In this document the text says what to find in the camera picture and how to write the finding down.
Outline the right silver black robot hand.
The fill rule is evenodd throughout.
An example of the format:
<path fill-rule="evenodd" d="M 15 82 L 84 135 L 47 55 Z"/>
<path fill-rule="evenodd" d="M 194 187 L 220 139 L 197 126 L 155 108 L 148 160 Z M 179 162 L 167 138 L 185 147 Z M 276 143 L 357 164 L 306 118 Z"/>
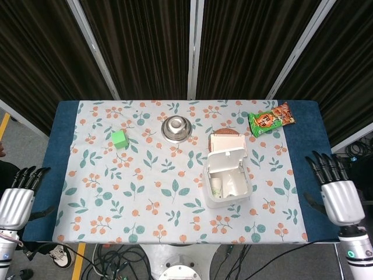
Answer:
<path fill-rule="evenodd" d="M 315 160 L 308 156 L 305 159 L 319 184 L 323 204 L 317 203 L 307 192 L 304 193 L 305 200 L 313 209 L 326 215 L 334 225 L 341 228 L 357 226 L 365 218 L 365 213 L 346 168 L 334 154 L 328 156 L 315 150 L 312 154 Z"/>

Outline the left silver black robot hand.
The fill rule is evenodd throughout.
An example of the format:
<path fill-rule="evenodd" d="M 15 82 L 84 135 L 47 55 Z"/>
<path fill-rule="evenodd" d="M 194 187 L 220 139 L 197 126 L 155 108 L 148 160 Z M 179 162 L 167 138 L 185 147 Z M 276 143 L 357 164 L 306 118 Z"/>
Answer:
<path fill-rule="evenodd" d="M 9 188 L 1 198 L 1 229 L 16 231 L 27 222 L 45 217 L 55 210 L 54 206 L 39 212 L 32 212 L 36 194 L 49 167 L 37 169 L 35 166 L 19 170 Z"/>

